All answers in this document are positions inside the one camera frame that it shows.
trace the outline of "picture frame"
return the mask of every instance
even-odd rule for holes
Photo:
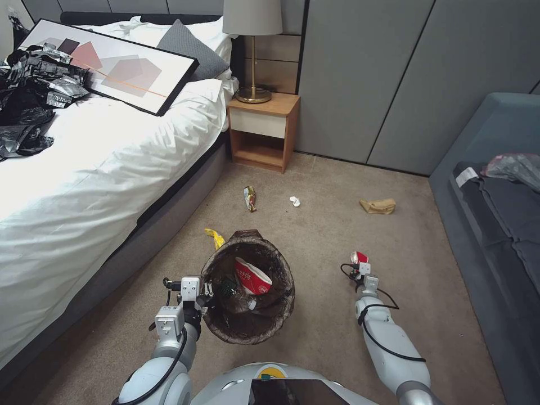
[[[89,69],[91,92],[156,116],[165,114],[199,65],[190,56],[47,19],[19,48],[45,43],[70,55],[70,64]]]

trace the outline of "beige carpet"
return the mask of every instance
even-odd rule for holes
[[[257,211],[242,189],[253,185]],[[289,197],[300,198],[293,208]],[[392,197],[392,215],[366,214],[359,198]],[[424,177],[295,154],[285,174],[229,164],[176,237],[132,280],[45,351],[0,395],[9,404],[109,404],[154,348],[148,325],[166,292],[163,277],[199,273],[214,250],[211,227],[230,237],[258,229],[287,259],[292,316],[257,346],[228,345],[203,324],[190,372],[195,392],[250,362],[315,370],[381,404],[395,398],[377,378],[354,319],[353,286],[339,264],[369,255],[381,288],[401,306],[395,321],[427,358],[432,389],[446,404],[504,404],[496,374]]]

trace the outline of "snack wrapper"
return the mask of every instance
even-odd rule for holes
[[[251,186],[246,186],[244,189],[244,199],[249,212],[257,211],[255,208],[255,189]]]
[[[210,228],[204,228],[204,233],[208,236],[212,236],[214,238],[214,246],[215,249],[218,250],[221,248],[221,246],[225,243],[225,239],[223,239],[223,236],[218,234],[215,230]]]

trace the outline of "lampshade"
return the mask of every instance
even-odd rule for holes
[[[281,0],[224,0],[223,32],[234,35],[281,34]]]

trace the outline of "wooden nightstand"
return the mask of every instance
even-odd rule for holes
[[[227,106],[232,160],[283,173],[293,154],[300,97],[272,93],[272,99]]]

